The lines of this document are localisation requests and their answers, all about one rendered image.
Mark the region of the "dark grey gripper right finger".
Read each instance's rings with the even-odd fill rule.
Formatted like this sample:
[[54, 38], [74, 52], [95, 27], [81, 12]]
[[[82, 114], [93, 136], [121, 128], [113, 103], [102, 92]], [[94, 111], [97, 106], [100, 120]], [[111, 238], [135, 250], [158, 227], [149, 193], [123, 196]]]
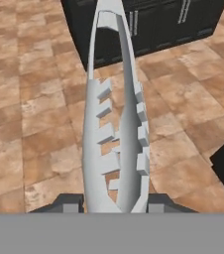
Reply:
[[194, 212], [193, 209], [172, 201], [166, 193], [150, 193], [147, 213]]

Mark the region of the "light grey toothed tongs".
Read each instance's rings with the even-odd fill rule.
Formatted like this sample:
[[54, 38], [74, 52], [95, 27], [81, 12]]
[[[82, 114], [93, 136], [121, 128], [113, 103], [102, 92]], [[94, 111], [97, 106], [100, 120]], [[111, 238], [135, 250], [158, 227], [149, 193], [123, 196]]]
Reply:
[[[119, 128], [100, 119], [112, 111], [110, 79], [94, 77], [95, 37], [99, 28], [119, 33], [124, 67], [125, 104]], [[150, 187], [150, 141], [143, 86], [122, 0], [98, 0], [89, 43], [82, 137], [82, 172], [91, 213], [145, 213]]]

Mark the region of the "black kitchen cupboard run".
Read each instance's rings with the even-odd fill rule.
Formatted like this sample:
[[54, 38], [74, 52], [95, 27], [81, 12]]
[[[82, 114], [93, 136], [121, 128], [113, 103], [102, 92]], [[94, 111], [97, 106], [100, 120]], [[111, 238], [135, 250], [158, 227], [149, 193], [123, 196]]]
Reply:
[[[60, 0], [81, 63], [88, 65], [89, 41], [98, 0]], [[137, 57], [211, 36], [224, 0], [122, 0]]]

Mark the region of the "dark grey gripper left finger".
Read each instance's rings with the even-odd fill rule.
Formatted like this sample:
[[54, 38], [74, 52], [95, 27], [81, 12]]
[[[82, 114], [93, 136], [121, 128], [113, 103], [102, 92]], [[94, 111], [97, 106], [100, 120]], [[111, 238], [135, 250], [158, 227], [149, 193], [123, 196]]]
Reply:
[[84, 196], [82, 193], [61, 193], [45, 206], [34, 209], [35, 213], [84, 213]]

